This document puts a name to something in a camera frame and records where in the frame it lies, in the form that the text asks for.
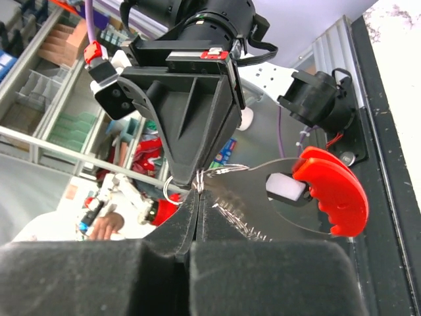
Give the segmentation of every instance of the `black bracket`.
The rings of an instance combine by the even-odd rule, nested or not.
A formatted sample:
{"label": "black bracket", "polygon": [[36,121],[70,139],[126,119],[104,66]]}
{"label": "black bracket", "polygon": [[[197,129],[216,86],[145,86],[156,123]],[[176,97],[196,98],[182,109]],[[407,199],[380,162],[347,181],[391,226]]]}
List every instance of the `black bracket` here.
{"label": "black bracket", "polygon": [[[343,97],[337,97],[335,107],[348,107],[352,111],[352,120],[344,129],[342,137],[338,141],[329,146],[328,151],[340,158],[341,160],[349,159],[346,153],[354,155],[352,165],[368,158],[368,150],[366,140],[362,129],[361,118],[357,97],[355,95],[354,86],[350,77],[344,77],[340,81]],[[326,133],[327,141],[333,141],[337,134]]]}

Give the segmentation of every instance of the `red object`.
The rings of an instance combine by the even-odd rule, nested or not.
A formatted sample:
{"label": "red object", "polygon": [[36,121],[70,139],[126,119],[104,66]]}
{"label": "red object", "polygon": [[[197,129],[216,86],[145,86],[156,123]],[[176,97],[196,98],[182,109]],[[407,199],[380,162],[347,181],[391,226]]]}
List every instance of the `red object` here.
{"label": "red object", "polygon": [[132,170],[149,176],[155,175],[154,160],[161,158],[162,141],[160,138],[146,140],[137,145]]}
{"label": "red object", "polygon": [[[180,200],[180,195],[172,194],[169,198],[174,202],[178,202]],[[165,199],[160,199],[158,204],[157,216],[153,220],[152,225],[161,225],[164,221],[169,219],[177,211],[177,208],[177,205],[174,205]]]}
{"label": "red object", "polygon": [[310,194],[318,207],[329,215],[336,236],[355,237],[365,228],[369,206],[366,194],[352,171],[327,151],[307,147],[300,158],[305,161],[293,177],[310,183]]}
{"label": "red object", "polygon": [[330,146],[340,141],[342,137],[343,137],[343,134],[337,133],[336,136],[326,144],[326,149],[329,149]]}
{"label": "red object", "polygon": [[85,206],[86,209],[89,209],[89,205],[93,201],[93,199],[94,199],[93,196],[90,196],[90,197],[85,198],[84,206]]}
{"label": "red object", "polygon": [[103,55],[101,44],[98,41],[93,41],[84,50],[85,62],[89,65],[92,60]]}
{"label": "red object", "polygon": [[76,9],[74,7],[72,7],[71,5],[68,5],[66,3],[66,1],[50,0],[50,2],[55,3],[59,7],[62,7],[64,10],[67,10],[68,12],[73,13],[73,14],[79,16],[78,11],[76,11]]}
{"label": "red object", "polygon": [[223,51],[219,55],[209,55],[208,51],[204,51],[200,56],[201,59],[227,59],[230,53],[228,51]]}

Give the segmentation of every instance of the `red connector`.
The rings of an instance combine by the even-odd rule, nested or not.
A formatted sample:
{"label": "red connector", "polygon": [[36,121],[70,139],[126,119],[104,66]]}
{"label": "red connector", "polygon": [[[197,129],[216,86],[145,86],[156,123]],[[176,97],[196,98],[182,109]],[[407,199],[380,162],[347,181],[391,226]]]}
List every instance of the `red connector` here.
{"label": "red connector", "polygon": [[101,44],[98,41],[93,41],[84,50],[85,62],[90,65],[95,58],[102,57]]}

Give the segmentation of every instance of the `metal blade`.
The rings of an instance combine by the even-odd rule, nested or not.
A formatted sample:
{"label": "metal blade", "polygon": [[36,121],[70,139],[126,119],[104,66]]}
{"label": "metal blade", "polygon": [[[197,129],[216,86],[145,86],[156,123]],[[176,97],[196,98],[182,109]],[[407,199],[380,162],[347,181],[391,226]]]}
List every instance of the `metal blade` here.
{"label": "metal blade", "polygon": [[274,173],[293,174],[305,160],[278,159],[259,167],[222,167],[204,174],[213,207],[250,240],[328,240],[332,235],[298,226],[276,212],[268,200],[266,180]]}

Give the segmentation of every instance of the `storage drawer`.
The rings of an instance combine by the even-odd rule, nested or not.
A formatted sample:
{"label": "storage drawer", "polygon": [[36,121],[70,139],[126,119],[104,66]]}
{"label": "storage drawer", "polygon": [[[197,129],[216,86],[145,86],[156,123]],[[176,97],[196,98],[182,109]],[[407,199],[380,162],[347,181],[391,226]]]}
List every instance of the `storage drawer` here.
{"label": "storage drawer", "polygon": [[[61,94],[61,84],[70,69],[44,61],[37,55],[51,29],[63,19],[55,10],[37,31],[30,45],[0,84],[0,125],[37,136],[53,112]],[[0,137],[0,151],[30,159],[30,146]]]}

